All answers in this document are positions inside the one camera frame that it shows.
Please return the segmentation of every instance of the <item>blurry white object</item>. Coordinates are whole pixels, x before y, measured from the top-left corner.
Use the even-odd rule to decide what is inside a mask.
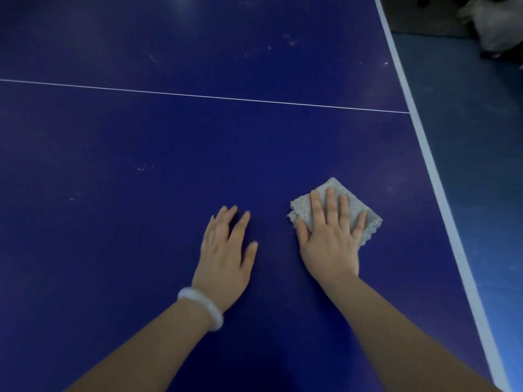
[[[507,51],[523,41],[523,0],[470,0],[458,18],[463,24],[474,23],[486,51]]]

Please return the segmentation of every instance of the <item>white line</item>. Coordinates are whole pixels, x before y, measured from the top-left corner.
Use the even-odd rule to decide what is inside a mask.
[[[138,91],[135,89],[121,89],[121,88],[105,88],[105,87],[89,87],[86,85],[71,85],[71,84],[55,84],[52,82],[37,82],[37,81],[22,81],[22,80],[10,80],[0,78],[0,82],[16,82],[18,84],[36,84],[36,85],[50,85],[53,87],[69,87],[69,88],[86,88],[86,89],[101,89],[105,91],[118,91],[118,92],[133,92],[133,93],[150,93],[150,94],[161,94],[170,96],[185,96],[187,98],[205,98],[205,99],[221,99],[221,100],[238,100],[242,102],[257,102],[257,103],[273,103],[276,105],[293,105],[293,106],[309,106],[309,107],[324,107],[328,109],[344,109],[344,110],[359,110],[359,111],[378,111],[380,113],[396,113],[396,114],[409,114],[408,111],[393,111],[393,110],[375,110],[375,109],[361,109],[358,107],[342,107],[342,106],[327,106],[327,105],[308,105],[306,103],[291,103],[291,102],[274,102],[271,100],[255,100],[255,99],[238,99],[238,98],[224,98],[220,96],[204,96],[204,95],[192,95],[186,93],[171,93],[171,92],[155,92],[155,91]]]
[[[445,228],[449,236],[450,245],[454,253],[455,261],[458,265],[458,270],[461,275],[461,281],[465,288],[465,293],[469,301],[470,308],[472,310],[472,315],[474,316],[474,321],[476,323],[476,328],[480,336],[481,344],[485,352],[487,359],[488,367],[492,375],[494,384],[501,390],[505,392],[510,392],[510,385],[507,380],[507,375],[505,374],[505,369],[503,368],[503,363],[500,358],[500,353],[497,349],[494,337],[492,336],[492,331],[488,324],[487,316],[483,308],[483,304],[480,299],[478,292],[478,287],[472,276],[472,271],[470,270],[469,262],[467,261],[467,256],[463,245],[461,243],[458,230],[454,223],[454,218],[452,217],[452,212],[450,211],[450,206],[445,196],[445,191],[443,190],[443,185],[438,175],[436,165],[434,163],[434,158],[430,152],[430,148],[427,142],[427,137],[425,136],[425,131],[423,130],[422,122],[419,118],[414,99],[412,98],[411,90],[409,88],[409,83],[403,71],[403,67],[400,62],[400,57],[397,54],[396,45],[394,44],[394,39],[392,39],[392,34],[387,23],[387,18],[383,12],[383,7],[380,0],[374,0],[376,2],[376,7],[378,9],[378,14],[380,16],[381,24],[383,30],[385,31],[385,37],[387,38],[387,43],[389,44],[389,49],[392,55],[392,60],[396,67],[397,75],[400,78],[400,84],[403,89],[403,94],[407,101],[407,106],[411,113],[412,123],[416,131],[416,136],[418,138],[419,146],[422,150],[423,159],[427,166],[428,175],[430,181],[432,182],[432,187],[434,189],[436,200],[438,202],[439,210],[441,216],[443,217],[443,222],[445,223]]]

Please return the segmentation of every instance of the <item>forearm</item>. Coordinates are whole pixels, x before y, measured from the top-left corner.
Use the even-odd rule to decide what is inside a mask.
[[[163,392],[212,327],[206,310],[181,299],[98,363],[67,392]]]
[[[359,278],[345,275],[324,290],[388,392],[498,391]]]

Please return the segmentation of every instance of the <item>folded cloth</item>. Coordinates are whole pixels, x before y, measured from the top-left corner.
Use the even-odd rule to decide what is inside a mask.
[[[323,183],[318,188],[316,192],[320,196],[320,201],[322,203],[323,209],[325,207],[325,196],[327,194],[327,189],[329,187],[334,188],[334,193],[336,197],[336,204],[339,208],[338,197],[340,194],[347,195],[349,199],[349,211],[350,211],[350,230],[352,231],[356,225],[356,220],[358,215],[363,210],[367,211],[367,221],[365,222],[365,228],[363,229],[363,234],[361,236],[360,246],[363,246],[365,242],[370,239],[370,236],[376,232],[378,227],[381,225],[383,219],[378,216],[372,209],[365,205],[362,201],[357,199],[354,194],[347,190],[343,185],[337,181],[334,177],[331,177],[327,180],[326,183]],[[309,194],[302,195],[301,197],[296,198],[291,202],[291,213],[287,215],[291,220],[291,223],[294,224],[294,221],[297,218],[301,218],[310,232],[314,230],[313,220],[312,220],[312,209],[311,209],[311,199]]]

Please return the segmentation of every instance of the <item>blue tabletop surface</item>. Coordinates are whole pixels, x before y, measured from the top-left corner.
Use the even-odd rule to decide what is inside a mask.
[[[9,4],[2,78],[406,110],[373,0],[167,1]],[[361,277],[488,376],[408,114],[14,82],[0,98],[0,390],[64,389],[145,326],[233,204],[259,242],[251,283],[173,390],[381,390],[285,217],[332,176],[384,219]]]

